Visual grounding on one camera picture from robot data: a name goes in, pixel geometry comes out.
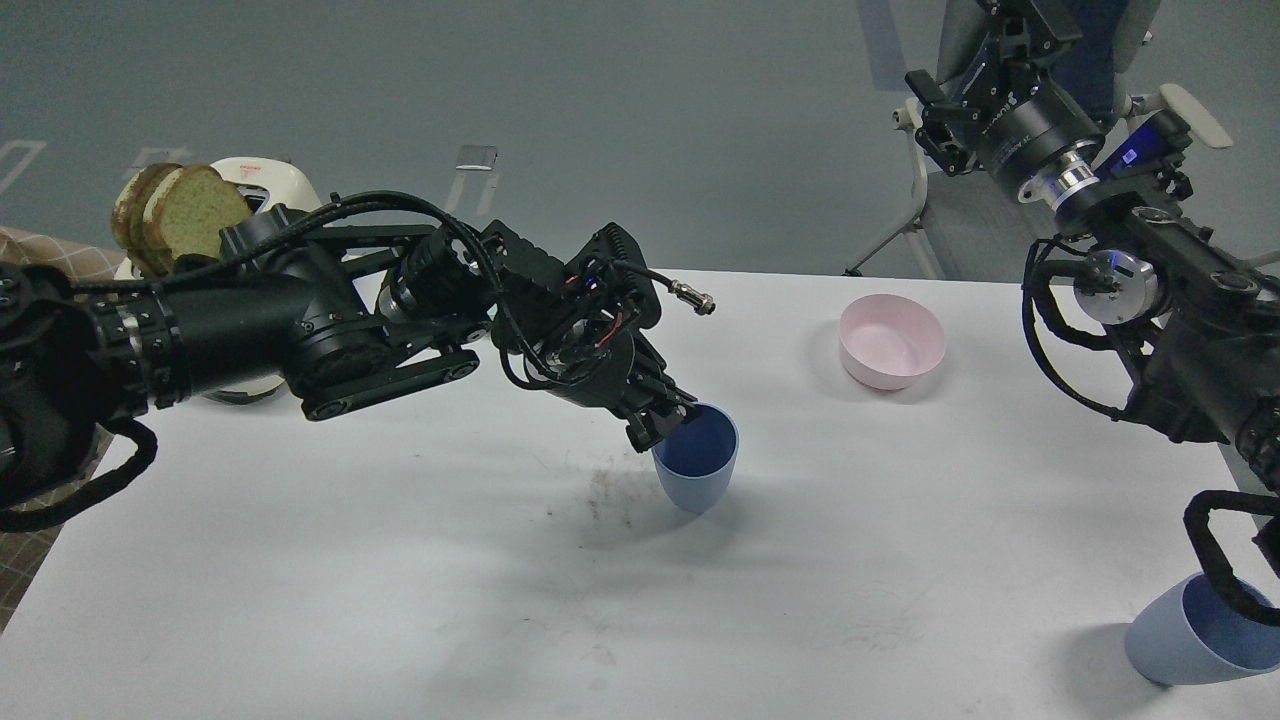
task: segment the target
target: bread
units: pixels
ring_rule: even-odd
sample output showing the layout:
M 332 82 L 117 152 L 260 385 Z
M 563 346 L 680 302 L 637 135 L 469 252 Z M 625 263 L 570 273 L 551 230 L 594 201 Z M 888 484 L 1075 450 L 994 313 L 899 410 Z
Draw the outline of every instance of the bread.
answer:
M 142 241 L 164 272 L 183 255 L 221 256 L 218 231 L 253 213 L 236 187 L 209 165 L 191 165 L 164 176 L 142 209 Z
M 120 191 L 111 210 L 111 236 L 115 237 L 115 243 L 148 277 L 163 275 L 168 270 L 142 237 L 142 211 L 160 181 L 179 169 L 182 165 L 175 163 L 156 163 L 142 168 Z

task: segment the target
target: metal connector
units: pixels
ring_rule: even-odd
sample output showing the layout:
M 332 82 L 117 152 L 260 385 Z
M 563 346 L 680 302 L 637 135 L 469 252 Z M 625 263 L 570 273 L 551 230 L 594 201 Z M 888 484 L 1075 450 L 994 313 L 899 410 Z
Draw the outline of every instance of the metal connector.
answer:
M 710 315 L 716 311 L 716 299 L 704 292 L 698 292 L 687 283 L 671 281 L 671 292 L 675 292 L 676 297 L 681 301 L 692 305 L 694 313 L 699 315 Z

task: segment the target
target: plastic cup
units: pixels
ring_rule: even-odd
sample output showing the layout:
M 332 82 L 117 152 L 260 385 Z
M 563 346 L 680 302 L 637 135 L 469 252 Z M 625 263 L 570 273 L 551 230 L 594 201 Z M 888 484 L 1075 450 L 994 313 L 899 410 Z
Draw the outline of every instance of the plastic cup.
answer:
M 938 366 L 947 350 L 928 307 L 897 295 L 868 295 L 840 315 L 840 363 L 877 389 L 902 389 Z
M 701 409 L 698 418 L 653 447 L 653 464 L 676 507 L 701 514 L 728 489 L 737 460 L 737 425 L 719 407 L 696 405 Z
M 1263 605 L 1253 587 L 1244 588 Z M 1201 685 L 1280 667 L 1280 628 L 1231 610 L 1197 573 L 1156 598 L 1129 625 L 1124 650 L 1134 670 L 1164 685 Z

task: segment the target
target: stain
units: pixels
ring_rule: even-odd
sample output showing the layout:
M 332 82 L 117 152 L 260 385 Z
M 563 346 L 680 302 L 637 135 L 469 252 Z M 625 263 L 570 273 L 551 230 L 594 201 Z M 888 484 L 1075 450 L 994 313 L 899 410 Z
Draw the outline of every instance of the stain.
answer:
M 613 666 L 618 664 L 618 660 L 613 657 L 613 651 L 604 647 L 603 644 L 593 646 L 591 650 L 582 655 L 581 660 L 594 660 L 596 665 Z

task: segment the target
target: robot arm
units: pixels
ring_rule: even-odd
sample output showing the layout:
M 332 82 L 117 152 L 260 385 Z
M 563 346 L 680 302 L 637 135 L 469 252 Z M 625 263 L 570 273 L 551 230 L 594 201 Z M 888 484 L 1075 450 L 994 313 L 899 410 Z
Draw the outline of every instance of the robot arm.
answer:
M 1043 201 L 1060 231 L 1032 246 L 1023 323 L 1037 364 L 1060 389 L 1112 420 L 1148 425 L 1174 442 L 1229 442 L 1267 489 L 1280 491 L 1280 281 L 1210 245 L 1183 215 L 1187 123 L 1165 110 L 1101 163 L 1103 133 L 1055 82 L 1053 61 L 1080 37 L 1057 0 L 977 0 L 986 36 L 948 95 L 925 70 L 908 73 L 919 97 L 916 141 L 947 174 L 986 169 L 1010 200 Z M 1075 247 L 1092 242 L 1084 251 Z M 1050 259 L 1060 249 L 1076 258 Z M 1102 328 L 1062 320 L 1050 282 L 1068 278 Z M 1037 314 L 1060 340 L 1112 351 L 1133 389 L 1124 407 L 1078 395 L 1052 369 Z M 1185 521 L 1215 589 L 1238 611 L 1280 625 L 1235 579 L 1207 529 L 1212 509 L 1280 515 L 1272 496 L 1207 492 Z M 1280 518 L 1254 538 L 1280 575 Z
M 380 210 L 440 224 L 332 227 Z M 465 378 L 479 357 L 463 346 L 485 334 L 513 383 L 609 410 L 636 451 L 696 413 L 643 331 L 660 318 L 654 281 L 699 314 L 714 302 L 650 270 L 616 224 L 562 263 L 502 223 L 476 231 L 417 197 L 366 192 L 311 213 L 274 205 L 221 238 L 225 260 L 143 281 L 73 286 L 0 264 L 0 507 L 79 477 L 99 427 L 138 445 L 50 509 L 0 510 L 0 529 L 65 521 L 141 474 L 156 442 L 134 418 L 152 405 L 278 373 L 324 420 Z M 355 249 L 379 250 L 344 259 Z M 353 281 L 375 273 L 370 309 Z

